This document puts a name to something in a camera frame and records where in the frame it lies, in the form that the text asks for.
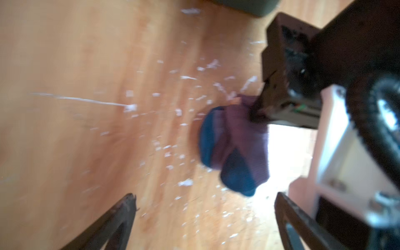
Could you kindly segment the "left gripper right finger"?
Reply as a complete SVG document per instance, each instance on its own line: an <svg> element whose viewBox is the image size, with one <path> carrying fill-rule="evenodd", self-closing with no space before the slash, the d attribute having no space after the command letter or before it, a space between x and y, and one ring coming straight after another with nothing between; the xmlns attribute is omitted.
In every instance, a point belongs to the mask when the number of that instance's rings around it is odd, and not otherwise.
<svg viewBox="0 0 400 250"><path fill-rule="evenodd" d="M345 250L343 244L322 228L285 193L277 193L275 216L282 245L286 250Z"/></svg>

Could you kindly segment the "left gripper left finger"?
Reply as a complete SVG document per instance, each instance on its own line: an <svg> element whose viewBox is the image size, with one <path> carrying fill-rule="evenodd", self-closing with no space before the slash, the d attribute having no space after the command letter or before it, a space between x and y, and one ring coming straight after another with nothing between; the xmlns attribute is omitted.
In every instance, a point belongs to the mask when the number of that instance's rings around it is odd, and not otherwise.
<svg viewBox="0 0 400 250"><path fill-rule="evenodd" d="M136 196L128 193L62 249L125 250L136 212Z"/></svg>

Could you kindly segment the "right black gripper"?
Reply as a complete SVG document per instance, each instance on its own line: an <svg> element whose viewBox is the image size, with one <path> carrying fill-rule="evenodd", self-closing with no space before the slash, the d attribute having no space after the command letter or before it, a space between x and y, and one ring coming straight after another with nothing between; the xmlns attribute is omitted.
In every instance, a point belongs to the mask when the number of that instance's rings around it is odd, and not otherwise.
<svg viewBox="0 0 400 250"><path fill-rule="evenodd" d="M322 29L278 13L261 54L264 88L250 120L317 129L320 93L372 72L400 72L399 1L354 1Z"/></svg>

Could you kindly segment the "purple yellow blue sock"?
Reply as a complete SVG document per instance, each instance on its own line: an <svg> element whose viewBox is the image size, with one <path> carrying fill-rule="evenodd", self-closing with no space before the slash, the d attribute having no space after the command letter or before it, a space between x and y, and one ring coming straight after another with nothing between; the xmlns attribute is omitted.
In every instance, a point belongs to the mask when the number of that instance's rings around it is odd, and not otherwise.
<svg viewBox="0 0 400 250"><path fill-rule="evenodd" d="M222 183L246 197L270 178L268 124L252 122L250 111L258 97L240 94L232 104L211 109L199 131L203 165L220 172Z"/></svg>

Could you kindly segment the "green divided organizer tray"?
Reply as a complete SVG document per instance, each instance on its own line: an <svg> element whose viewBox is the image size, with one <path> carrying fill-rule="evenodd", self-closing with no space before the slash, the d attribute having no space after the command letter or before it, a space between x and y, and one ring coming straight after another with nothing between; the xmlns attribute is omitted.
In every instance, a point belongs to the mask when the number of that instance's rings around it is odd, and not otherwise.
<svg viewBox="0 0 400 250"><path fill-rule="evenodd" d="M264 17L277 8L280 0L214 0L213 2L256 17Z"/></svg>

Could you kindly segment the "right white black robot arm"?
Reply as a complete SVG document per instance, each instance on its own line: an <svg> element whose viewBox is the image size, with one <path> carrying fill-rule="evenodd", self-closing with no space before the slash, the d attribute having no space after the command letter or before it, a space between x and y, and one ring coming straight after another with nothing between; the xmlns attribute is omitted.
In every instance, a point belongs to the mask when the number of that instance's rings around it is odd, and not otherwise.
<svg viewBox="0 0 400 250"><path fill-rule="evenodd" d="M250 120L315 129L320 92L342 86L346 111L366 150L399 186L399 1L354 1L322 29L280 12L266 36L264 88Z"/></svg>

